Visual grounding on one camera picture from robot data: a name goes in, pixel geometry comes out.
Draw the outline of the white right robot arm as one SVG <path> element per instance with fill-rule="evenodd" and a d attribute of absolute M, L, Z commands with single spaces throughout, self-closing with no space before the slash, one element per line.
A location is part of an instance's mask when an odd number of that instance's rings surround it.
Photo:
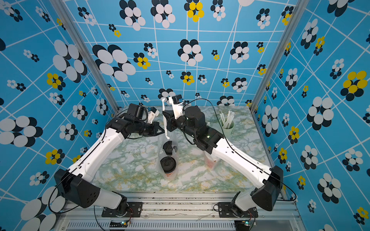
<path fill-rule="evenodd" d="M 207 125 L 205 114 L 198 106 L 185 107 L 181 95 L 169 97 L 169 102 L 172 110 L 163 110 L 165 132 L 179 129 L 186 139 L 193 139 L 191 145 L 211 157 L 227 162 L 255 186 L 250 193 L 238 192 L 234 196 L 230 204 L 233 214 L 242 217 L 246 211 L 255 207 L 272 211 L 285 186 L 283 170 L 278 166 L 262 164 L 237 148 L 223 132 Z"/>

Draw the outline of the translucent plastic carrier bag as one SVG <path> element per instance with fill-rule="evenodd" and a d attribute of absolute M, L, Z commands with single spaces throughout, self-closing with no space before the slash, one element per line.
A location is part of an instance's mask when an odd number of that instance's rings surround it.
<path fill-rule="evenodd" d="M 213 156 L 206 151 L 203 152 L 205 165 L 209 170 L 214 170 L 220 161 L 220 158 Z"/>

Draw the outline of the red cup black lid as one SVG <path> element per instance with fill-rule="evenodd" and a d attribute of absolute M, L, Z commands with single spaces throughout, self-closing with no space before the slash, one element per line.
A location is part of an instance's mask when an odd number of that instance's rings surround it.
<path fill-rule="evenodd" d="M 177 152 L 177 146 L 171 140 L 165 142 L 162 148 L 167 156 L 173 156 Z"/>
<path fill-rule="evenodd" d="M 160 160 L 161 168 L 166 177 L 170 177 L 176 170 L 176 160 L 172 156 L 166 156 Z"/>

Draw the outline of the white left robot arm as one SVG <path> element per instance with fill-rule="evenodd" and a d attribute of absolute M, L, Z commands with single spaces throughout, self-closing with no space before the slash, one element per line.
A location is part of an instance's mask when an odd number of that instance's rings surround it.
<path fill-rule="evenodd" d="M 156 137 L 165 133 L 155 117 L 159 110 L 130 104 L 106 125 L 104 132 L 93 146 L 68 169 L 59 169 L 55 175 L 56 187 L 51 192 L 47 204 L 61 196 L 81 208 L 99 206 L 111 209 L 119 215 L 129 211 L 127 197 L 120 193 L 107 191 L 92 184 L 100 166 L 110 153 L 132 134 L 140 137 Z"/>

